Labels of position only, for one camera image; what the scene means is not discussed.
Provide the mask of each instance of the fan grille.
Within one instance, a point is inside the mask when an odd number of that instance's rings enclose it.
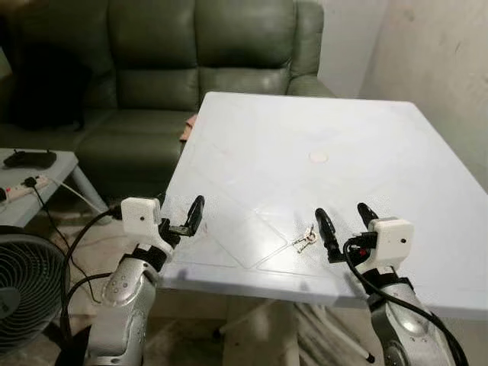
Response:
[[[17,309],[0,319],[0,357],[32,340],[59,312],[63,259],[40,237],[0,236],[0,288],[13,287],[20,294]]]

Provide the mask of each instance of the power strip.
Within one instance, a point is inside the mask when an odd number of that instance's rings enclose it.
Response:
[[[36,189],[38,191],[50,183],[50,180],[45,175],[38,175],[34,177],[34,179],[36,180]],[[27,196],[28,194],[33,194],[34,189],[26,187],[23,183],[20,183],[14,187],[6,188],[5,193],[7,194],[7,201],[14,201],[23,196]]]

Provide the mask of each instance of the black cable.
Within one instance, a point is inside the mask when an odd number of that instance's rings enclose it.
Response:
[[[361,273],[359,273],[359,271],[353,265],[351,257],[349,256],[349,246],[351,246],[351,243],[346,242],[346,244],[344,244],[342,248],[342,252],[344,253],[345,261],[348,264],[349,269],[352,271],[354,276],[362,283],[362,285],[365,287],[369,287],[370,289],[372,289],[374,293],[381,296],[383,299],[391,301],[396,305],[399,305],[410,311],[413,311],[414,313],[427,319],[430,323],[434,324],[439,330],[441,330],[444,333],[456,365],[468,366],[469,364],[467,363],[466,355],[464,354],[461,345],[459,344],[456,337],[454,337],[454,335],[449,331],[449,329],[445,327],[444,323],[436,315],[429,314],[426,311],[416,307],[415,305],[412,305],[411,303],[407,303],[406,301],[403,301],[395,296],[391,296],[390,294],[387,294],[386,292],[380,290],[378,287],[374,286],[367,278],[365,278]]]
[[[47,214],[47,218],[49,219],[49,222],[51,223],[51,226],[55,229],[55,231],[58,233],[58,235],[61,237],[61,239],[63,240],[63,242],[65,243],[66,247],[68,248],[68,252],[69,250],[71,249],[69,244],[68,244],[68,240],[66,240],[66,237],[63,235],[63,233],[61,233],[61,231],[59,231],[56,223],[54,222],[54,219],[53,217],[51,216],[49,210],[47,209],[47,205],[46,203],[44,202],[43,198],[40,196],[39,194],[39,191],[37,190],[37,188],[35,187],[35,183],[34,185],[27,185],[28,187],[31,187],[33,188],[34,192],[36,193],[37,195],[37,198],[39,198],[39,201],[40,201],[40,204],[42,206],[42,208],[44,209],[44,211],[46,211],[46,214]],[[73,263],[73,266],[78,269],[82,274],[83,276],[86,278],[88,275],[86,274],[85,271],[83,271],[83,269],[75,262],[75,260],[73,258],[71,258],[71,263]],[[100,303],[100,301],[98,301],[97,299],[95,299],[95,294],[93,292],[93,287],[92,287],[92,283],[89,281],[88,282],[88,286],[90,288],[90,295],[91,295],[91,299],[96,302],[96,303]]]
[[[106,273],[100,273],[100,274],[94,274],[92,276],[88,276],[86,278],[83,278],[82,280],[76,282],[71,290],[69,290],[68,294],[66,295],[66,302],[63,304],[63,308],[61,309],[61,315],[59,317],[59,323],[60,323],[60,328],[61,332],[63,334],[63,337],[65,339],[66,345],[70,345],[72,341],[72,330],[71,330],[71,325],[69,323],[69,314],[68,314],[68,308],[69,308],[69,302],[71,301],[73,295],[75,294],[76,290],[79,289],[80,286],[82,286],[85,282],[91,281],[91,280],[96,280],[99,278],[106,278],[110,276],[110,272]]]
[[[66,283],[66,270],[68,269],[69,260],[71,259],[72,254],[73,254],[73,252],[76,249],[76,246],[79,244],[80,240],[86,234],[86,232],[90,229],[90,227],[92,227],[93,225],[95,225],[103,217],[110,216],[110,215],[117,216],[119,214],[118,211],[117,211],[117,209],[118,209],[118,207],[116,207],[114,209],[109,209],[109,210],[107,210],[105,212],[102,212],[99,215],[95,216],[93,219],[91,219],[85,225],[85,227],[83,227],[82,231],[79,232],[79,234],[77,235],[75,241],[69,247],[68,252],[66,253],[66,257],[64,258],[64,263],[63,263],[63,279],[61,280],[62,307],[63,307],[64,313],[62,313],[62,316],[60,317],[59,322],[60,322],[61,331],[63,332],[63,335],[65,337],[65,340],[68,343],[70,343],[72,341],[72,333],[71,333],[71,328],[69,326],[69,317],[67,315],[67,312],[68,312],[68,302],[69,302],[68,295],[70,293],[72,293],[72,291],[70,291],[68,294],[66,294],[66,287],[65,287],[65,283]]]

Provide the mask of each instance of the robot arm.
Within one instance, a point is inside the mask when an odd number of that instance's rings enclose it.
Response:
[[[327,213],[319,208],[316,218],[329,262],[347,262],[369,295],[371,322],[383,348],[385,365],[467,364],[459,344],[455,351],[459,352],[457,356],[462,354],[464,361],[457,363],[451,345],[438,327],[424,316],[399,305],[403,301],[438,320],[422,305],[408,278],[397,275],[401,262],[410,252],[413,225],[396,217],[378,219],[366,204],[359,204],[358,211],[368,231],[348,240],[343,253]]]
[[[193,236],[200,224],[204,198],[191,205],[183,226],[170,226],[157,199],[122,201],[124,231],[138,244],[120,260],[102,293],[100,309],[88,339],[86,366],[140,366],[146,323],[156,298],[158,272],[171,261],[180,236]]]

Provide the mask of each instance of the black fabric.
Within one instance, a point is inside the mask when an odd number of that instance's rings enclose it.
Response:
[[[78,122],[81,129],[82,99],[91,74],[66,50],[46,43],[26,46],[16,72],[11,122],[28,130]]]

